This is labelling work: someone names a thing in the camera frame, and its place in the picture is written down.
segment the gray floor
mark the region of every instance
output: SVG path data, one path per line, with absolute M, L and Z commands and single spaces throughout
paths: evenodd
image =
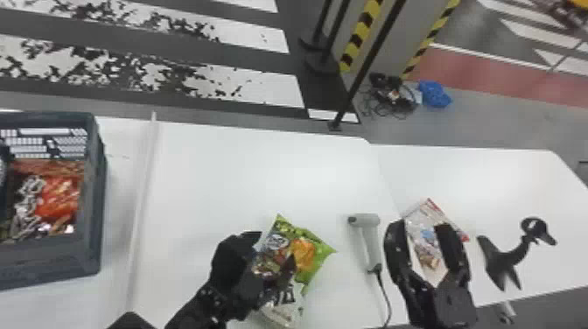
M 377 144 L 548 149 L 560 155 L 574 170 L 578 162 L 588 160 L 587 108 L 569 108 L 454 89 L 448 92 L 454 103 L 443 111 L 419 108 L 405 121 L 392 117 L 364 117 L 362 125 L 344 124 L 341 134 L 364 137 Z M 0 92 L 0 108 L 78 110 L 101 116 L 143 119 L 149 118 L 151 111 L 157 111 L 162 121 L 328 133 L 324 122 L 311 120 L 12 92 Z M 587 300 L 588 289 L 582 289 L 518 301 L 514 307 L 519 317 L 511 327 L 588 328 Z M 491 307 L 480 309 L 479 317 L 476 328 L 501 326 Z

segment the black and yellow striped tape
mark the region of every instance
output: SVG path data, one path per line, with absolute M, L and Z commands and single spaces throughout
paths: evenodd
M 349 43 L 341 56 L 339 67 L 341 72 L 349 72 L 351 65 L 354 63 L 355 58 L 360 54 L 361 45 L 369 37 L 372 24 L 375 19 L 380 16 L 382 11 L 382 3 L 384 0 L 367 0 L 366 6 L 363 8 L 363 12 L 360 15 L 360 20 L 355 26 L 353 35 L 349 39 Z
M 445 7 L 445 10 L 443 11 L 443 15 L 441 15 L 441 17 L 437 20 L 437 22 L 435 22 L 433 27 L 430 28 L 429 35 L 427 35 L 427 38 L 418 47 L 418 51 L 416 51 L 415 56 L 413 56 L 412 59 L 410 59 L 409 64 L 404 69 L 404 72 L 402 72 L 403 80 L 408 79 L 412 71 L 415 69 L 415 67 L 417 67 L 417 64 L 419 61 L 421 61 L 424 52 L 427 51 L 427 48 L 429 48 L 429 45 L 433 43 L 435 37 L 439 34 L 439 31 L 441 31 L 443 26 L 445 26 L 447 20 L 449 19 L 449 16 L 453 13 L 455 7 L 458 6 L 459 1 L 460 0 L 451 0 L 447 4 L 447 7 Z

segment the black cable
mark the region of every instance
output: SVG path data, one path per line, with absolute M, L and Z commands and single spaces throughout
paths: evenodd
M 390 304 L 390 299 L 388 298 L 388 294 L 384 289 L 384 283 L 382 282 L 382 271 L 379 270 L 375 272 L 375 277 L 378 279 L 381 294 L 384 295 L 384 299 L 386 300 L 386 307 L 388 308 L 388 317 L 386 318 L 386 322 L 384 322 L 384 325 L 381 327 L 381 329 L 386 329 L 386 327 L 388 327 L 388 323 L 390 323 L 390 319 L 392 319 L 392 304 Z
M 404 88 L 409 92 L 410 97 L 412 98 L 412 103 L 416 104 L 417 98 L 415 97 L 412 90 L 404 85 L 401 85 L 401 88 Z M 390 91 L 391 89 L 386 87 L 381 88 L 369 85 L 362 86 L 359 94 L 362 96 L 361 113 L 363 116 L 374 117 L 374 114 L 376 114 L 377 116 L 381 117 L 393 116 L 398 120 L 406 120 L 415 110 L 416 105 L 410 104 L 409 100 L 402 97 L 399 100 L 399 102 L 402 102 L 400 104 L 394 104 L 391 101 L 384 101 L 382 97 L 386 97 Z

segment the snack package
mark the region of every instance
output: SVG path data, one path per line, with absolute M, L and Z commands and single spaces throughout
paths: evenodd
M 334 252 L 335 249 L 311 231 L 293 226 L 279 214 L 252 269 L 256 274 L 272 276 L 290 255 L 294 255 L 297 272 L 290 288 L 260 309 L 264 317 L 280 327 L 296 328 L 304 310 L 308 284 L 325 259 Z
M 6 177 L 8 175 L 8 163 L 11 159 L 11 150 L 8 146 L 0 144 L 0 223 L 6 219 Z
M 73 233 L 83 172 L 81 161 L 12 161 L 6 191 L 8 216 L 0 227 L 0 240 L 14 243 Z
M 423 272 L 427 280 L 436 286 L 445 276 L 447 268 L 435 234 L 435 226 L 444 223 L 450 224 L 462 242 L 468 242 L 470 238 L 447 218 L 431 199 L 427 199 L 424 203 L 408 211 L 403 218 L 406 222 L 406 233 L 413 243 Z

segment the blue object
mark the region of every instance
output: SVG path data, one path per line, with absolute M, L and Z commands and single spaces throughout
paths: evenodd
M 443 86 L 435 81 L 418 82 L 418 90 L 423 93 L 423 102 L 433 108 L 444 109 L 452 103 L 452 98 L 443 90 Z

